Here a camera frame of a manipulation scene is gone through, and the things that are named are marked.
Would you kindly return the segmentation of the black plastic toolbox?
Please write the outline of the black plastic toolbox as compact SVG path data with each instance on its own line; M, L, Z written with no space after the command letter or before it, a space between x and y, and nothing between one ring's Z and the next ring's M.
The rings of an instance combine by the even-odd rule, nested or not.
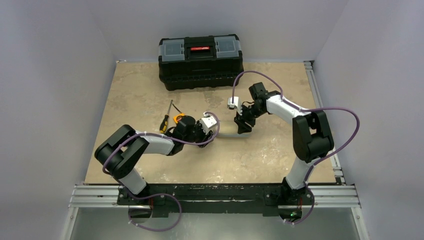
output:
M168 91L237 85L244 71L240 39L236 34L162 38L158 67Z

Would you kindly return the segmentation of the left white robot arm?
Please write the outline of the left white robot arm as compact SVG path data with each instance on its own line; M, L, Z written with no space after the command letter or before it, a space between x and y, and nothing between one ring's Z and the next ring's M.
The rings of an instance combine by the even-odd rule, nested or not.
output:
M94 151L94 157L105 174L143 198L149 195L149 185L135 169L142 155L173 156L185 145L204 148L217 136L219 127L217 116L211 112L205 112L199 120L183 116L175 127L160 134L136 131L124 124Z

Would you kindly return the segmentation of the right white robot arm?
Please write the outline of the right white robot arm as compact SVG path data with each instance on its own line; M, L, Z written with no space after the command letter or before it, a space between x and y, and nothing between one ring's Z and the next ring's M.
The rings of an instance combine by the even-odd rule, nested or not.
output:
M275 115L292 127L292 143L296 158L283 183L290 190L303 189L313 164L334 148L327 115L322 110L308 110L286 99L279 91L267 91L263 83L249 87L252 102L244 105L236 96L228 98L227 107L235 109L234 122L238 134L250 133L256 119L264 114Z

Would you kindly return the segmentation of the yellow tape measure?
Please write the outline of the yellow tape measure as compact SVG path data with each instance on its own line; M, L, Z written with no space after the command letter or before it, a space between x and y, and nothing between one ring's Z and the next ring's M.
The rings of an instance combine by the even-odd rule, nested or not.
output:
M173 121L175 122L175 124L177 124L184 116L184 113L179 113L173 117Z

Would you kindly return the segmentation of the yellow black screwdriver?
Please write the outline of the yellow black screwdriver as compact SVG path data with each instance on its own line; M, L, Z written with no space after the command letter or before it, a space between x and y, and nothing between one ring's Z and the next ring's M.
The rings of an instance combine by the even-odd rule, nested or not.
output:
M173 106L173 100L170 101L168 109L166 114L164 115L162 122L160 123L159 126L159 132L161 134L166 133L167 129L168 129L168 125L169 125L169 117L170 117L170 111L171 111L171 107Z

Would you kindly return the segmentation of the aluminium frame rail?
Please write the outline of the aluminium frame rail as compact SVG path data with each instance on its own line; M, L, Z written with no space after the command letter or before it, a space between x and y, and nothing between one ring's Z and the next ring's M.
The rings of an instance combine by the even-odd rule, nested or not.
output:
M362 221L361 204L356 187L354 185L346 185L338 156L334 151L331 151L329 158L335 171L336 182L334 184L314 183L304 188L311 190L314 198L314 204L305 208L305 215L309 216L312 210L318 208L349 209L353 216L352 225L359 239L366 240L368 239L368 234ZM71 195L67 220L61 233L61 239L71 240L76 237L75 224L81 218L80 212L84 209L148 210L146 207L132 209L128 206L118 205L119 188L123 187L116 184L76 185ZM294 221L286 218L283 218L282 221L289 226L295 224Z

